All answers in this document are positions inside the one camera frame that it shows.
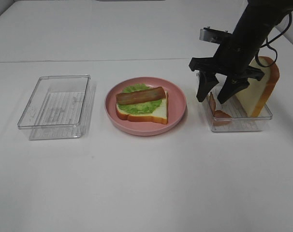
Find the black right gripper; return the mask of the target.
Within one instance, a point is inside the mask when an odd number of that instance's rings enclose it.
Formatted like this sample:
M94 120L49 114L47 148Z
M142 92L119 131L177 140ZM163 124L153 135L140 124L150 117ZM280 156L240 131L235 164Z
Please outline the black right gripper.
M246 89L249 86L248 78L260 81L263 72L249 64L263 42L263 37L241 36L235 38L231 36L219 44L213 57L192 58L189 68L192 71L199 71L199 86L196 95L198 102L203 102L212 88L219 83L216 73L231 77L226 79L217 96L221 104Z

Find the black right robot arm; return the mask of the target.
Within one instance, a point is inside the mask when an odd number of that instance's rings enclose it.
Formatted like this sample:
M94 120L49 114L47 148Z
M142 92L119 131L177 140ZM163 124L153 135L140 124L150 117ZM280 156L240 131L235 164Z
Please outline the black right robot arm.
M216 74L225 75L226 81L218 94L220 103L249 86L248 79L260 81L264 73L249 64L259 49L268 46L266 40L274 26L293 11L293 0L250 0L233 33L203 28L200 40L219 45L214 56L192 58L189 68L199 72L197 100L203 102L218 84Z

